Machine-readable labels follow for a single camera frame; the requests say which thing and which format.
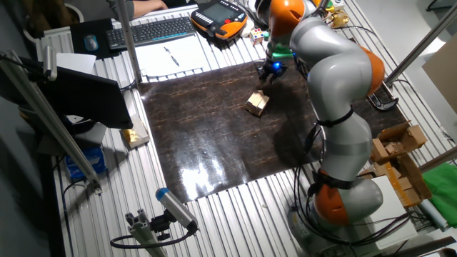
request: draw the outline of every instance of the notepad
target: notepad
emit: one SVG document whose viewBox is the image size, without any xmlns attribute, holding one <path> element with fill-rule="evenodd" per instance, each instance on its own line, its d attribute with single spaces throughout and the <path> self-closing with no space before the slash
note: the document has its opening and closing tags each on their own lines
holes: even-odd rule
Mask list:
<svg viewBox="0 0 457 257">
<path fill-rule="evenodd" d="M 73 71 L 92 74 L 96 56 L 91 54 L 63 54 L 57 53 L 57 66 Z"/>
<path fill-rule="evenodd" d="M 164 47 L 178 61 L 179 66 L 175 64 Z M 148 77 L 167 76 L 201 69 L 205 64 L 208 65 L 200 41 L 195 35 L 165 43 L 140 46 L 135 50 L 141 74 Z"/>
</svg>

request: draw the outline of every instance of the keyboard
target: keyboard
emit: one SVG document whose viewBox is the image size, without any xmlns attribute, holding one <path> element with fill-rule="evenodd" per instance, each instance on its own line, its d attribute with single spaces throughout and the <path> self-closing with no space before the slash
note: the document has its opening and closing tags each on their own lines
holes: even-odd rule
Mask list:
<svg viewBox="0 0 457 257">
<path fill-rule="evenodd" d="M 135 46 L 145 46 L 190 36 L 195 33 L 195 28 L 189 17 L 181 17 L 132 26 L 131 33 Z M 106 31 L 106 35 L 111 50 L 127 48 L 122 29 Z"/>
</svg>

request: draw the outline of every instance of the person's arm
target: person's arm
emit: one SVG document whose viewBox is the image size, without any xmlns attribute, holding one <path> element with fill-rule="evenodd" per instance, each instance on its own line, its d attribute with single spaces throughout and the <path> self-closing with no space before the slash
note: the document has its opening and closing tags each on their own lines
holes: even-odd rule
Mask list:
<svg viewBox="0 0 457 257">
<path fill-rule="evenodd" d="M 134 19 L 152 11 L 164 10 L 168 7 L 161 0 L 132 1 L 134 3 Z"/>
</svg>

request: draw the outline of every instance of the computer monitor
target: computer monitor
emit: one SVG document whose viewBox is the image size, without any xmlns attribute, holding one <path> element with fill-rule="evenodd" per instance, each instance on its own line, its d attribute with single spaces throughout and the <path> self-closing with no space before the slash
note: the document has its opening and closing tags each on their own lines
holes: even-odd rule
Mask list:
<svg viewBox="0 0 457 257">
<path fill-rule="evenodd" d="M 43 72 L 43 64 L 21 58 L 29 69 Z M 0 95 L 16 104 L 26 104 L 22 95 L 0 69 Z M 37 83 L 58 115 L 76 115 L 113 129 L 131 129 L 133 124 L 117 81 L 57 68 L 55 81 Z"/>
</svg>

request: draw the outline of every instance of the dark wooden board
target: dark wooden board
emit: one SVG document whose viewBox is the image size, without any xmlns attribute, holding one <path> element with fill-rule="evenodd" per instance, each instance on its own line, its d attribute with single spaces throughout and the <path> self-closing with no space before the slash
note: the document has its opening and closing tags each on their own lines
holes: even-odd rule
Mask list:
<svg viewBox="0 0 457 257">
<path fill-rule="evenodd" d="M 270 101 L 259 119 L 244 109 L 262 89 Z M 294 70 L 261 84 L 252 63 L 139 86 L 167 187 L 182 201 L 295 167 L 316 122 L 306 83 Z M 354 111 L 373 137 L 404 122 L 398 109 L 381 113 L 366 100 Z M 321 156 L 317 138 L 306 162 Z"/>
</svg>

